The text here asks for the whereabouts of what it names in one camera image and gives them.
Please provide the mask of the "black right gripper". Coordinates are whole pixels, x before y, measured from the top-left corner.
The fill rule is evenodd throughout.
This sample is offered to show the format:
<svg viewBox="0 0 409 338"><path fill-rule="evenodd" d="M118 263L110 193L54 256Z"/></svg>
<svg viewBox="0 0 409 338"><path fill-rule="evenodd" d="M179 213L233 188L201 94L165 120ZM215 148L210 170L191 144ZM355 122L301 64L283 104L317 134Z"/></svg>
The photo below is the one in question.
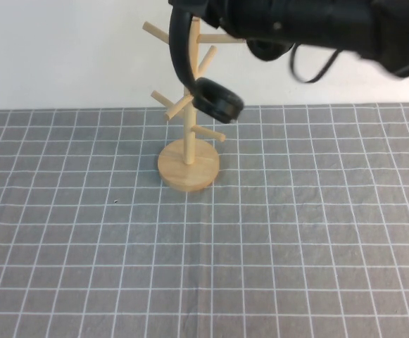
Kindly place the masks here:
<svg viewBox="0 0 409 338"><path fill-rule="evenodd" d="M369 1L207 1L204 18L237 39L378 52Z"/></svg>

